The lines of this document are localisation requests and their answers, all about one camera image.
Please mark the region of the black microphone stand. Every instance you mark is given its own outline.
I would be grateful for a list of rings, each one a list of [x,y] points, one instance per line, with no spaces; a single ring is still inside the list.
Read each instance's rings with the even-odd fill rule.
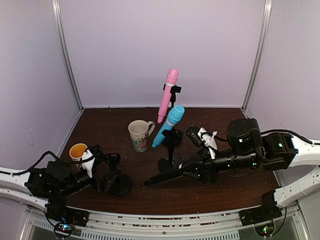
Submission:
[[[120,169],[117,169],[117,166],[121,162],[121,156],[119,153],[107,153],[103,155],[103,160],[109,166],[109,172],[119,172],[118,181],[119,187],[117,192],[108,192],[109,194],[121,197],[127,195],[133,187],[133,182],[131,178],[127,175],[122,173]]]
[[[175,106],[175,102],[176,102],[176,94],[180,94],[181,93],[182,88],[180,86],[174,85],[171,87],[170,93],[171,93],[171,97],[170,97],[170,103],[171,103],[171,108],[173,108]],[[184,133],[181,130],[177,130],[174,127],[172,128],[172,130],[177,134],[177,140],[174,142],[174,147],[177,147],[181,144],[182,139],[183,139],[183,135]],[[165,147],[169,146],[169,140],[170,138],[167,136],[165,137],[164,141],[162,142],[162,145]]]

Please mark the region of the black toy microphone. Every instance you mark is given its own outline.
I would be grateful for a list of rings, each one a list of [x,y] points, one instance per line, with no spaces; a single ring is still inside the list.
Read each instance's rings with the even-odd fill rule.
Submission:
[[[144,181],[143,185],[145,187],[154,186],[180,178],[184,175],[184,172],[192,168],[191,165],[191,163],[187,163],[187,161],[184,161],[176,167],[150,177],[148,180]]]

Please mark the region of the taped base microphone stand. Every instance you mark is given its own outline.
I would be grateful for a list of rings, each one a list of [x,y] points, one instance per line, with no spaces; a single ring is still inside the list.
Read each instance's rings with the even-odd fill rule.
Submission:
[[[174,127],[171,130],[164,130],[162,133],[165,136],[162,144],[167,147],[168,156],[163,156],[158,161],[158,169],[161,173],[177,165],[178,158],[174,157],[174,150],[181,144],[184,135],[182,131],[176,130]]]

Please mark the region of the blue toy microphone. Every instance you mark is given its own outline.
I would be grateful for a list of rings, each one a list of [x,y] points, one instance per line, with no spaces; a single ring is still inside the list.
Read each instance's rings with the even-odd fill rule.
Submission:
[[[162,125],[162,127],[160,128],[156,137],[153,140],[153,143],[152,143],[153,148],[158,147],[164,141],[165,135],[163,134],[163,131],[164,130],[171,131],[172,128],[177,123],[180,122],[184,114],[185,114],[185,108],[182,105],[176,105],[169,111],[164,124]]]

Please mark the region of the pink toy microphone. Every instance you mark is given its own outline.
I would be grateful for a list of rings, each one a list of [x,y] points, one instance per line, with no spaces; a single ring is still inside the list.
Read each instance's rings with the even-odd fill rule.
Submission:
[[[171,99],[171,88],[174,87],[177,83],[178,80],[178,76],[179,76],[179,71],[175,68],[170,68],[167,76],[166,76],[166,82],[164,84],[164,92],[163,92],[163,96],[162,96],[162,100],[161,100],[161,104],[158,110],[158,118],[157,118],[157,122],[160,124],[164,117],[166,116],[167,110],[168,110],[168,106],[169,106],[169,102]]]

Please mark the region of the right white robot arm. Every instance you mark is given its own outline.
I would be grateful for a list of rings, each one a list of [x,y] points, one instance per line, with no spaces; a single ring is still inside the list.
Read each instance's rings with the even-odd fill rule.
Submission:
[[[220,172],[238,169],[264,171],[286,170],[310,165],[314,169],[291,184],[269,191],[262,196],[260,208],[278,210],[320,188],[320,142],[309,140],[285,129],[261,132],[254,118],[232,120],[226,129],[230,149],[217,151],[212,147],[215,134],[200,129],[188,134],[204,144],[200,157],[192,156],[178,166],[184,176],[200,182],[215,182]]]

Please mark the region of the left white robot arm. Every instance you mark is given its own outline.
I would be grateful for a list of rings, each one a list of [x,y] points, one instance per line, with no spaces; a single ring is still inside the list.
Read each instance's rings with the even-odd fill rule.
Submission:
[[[19,172],[0,170],[1,175],[12,177],[14,183],[22,179],[22,188],[32,196],[48,199],[48,204],[65,206],[65,200],[88,188],[96,192],[121,195],[121,161],[119,153],[104,154],[99,145],[88,147],[78,143],[69,150],[71,160],[59,158],[46,151],[31,167]]]

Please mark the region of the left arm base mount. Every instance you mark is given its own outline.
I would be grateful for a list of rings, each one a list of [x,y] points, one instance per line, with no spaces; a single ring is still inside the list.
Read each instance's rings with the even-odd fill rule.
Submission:
[[[44,216],[53,227],[54,235],[61,240],[69,238],[76,227],[85,227],[90,213],[86,210],[68,207],[66,199],[50,198],[45,204]]]

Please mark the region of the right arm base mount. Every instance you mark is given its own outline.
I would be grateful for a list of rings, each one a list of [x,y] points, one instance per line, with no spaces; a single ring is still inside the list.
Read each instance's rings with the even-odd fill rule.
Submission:
[[[288,210],[284,208],[284,217],[280,226],[276,226],[275,219],[283,216],[282,209],[277,206],[275,190],[264,193],[261,205],[244,209],[238,212],[242,226],[254,225],[255,233],[264,239],[272,238],[284,226]]]

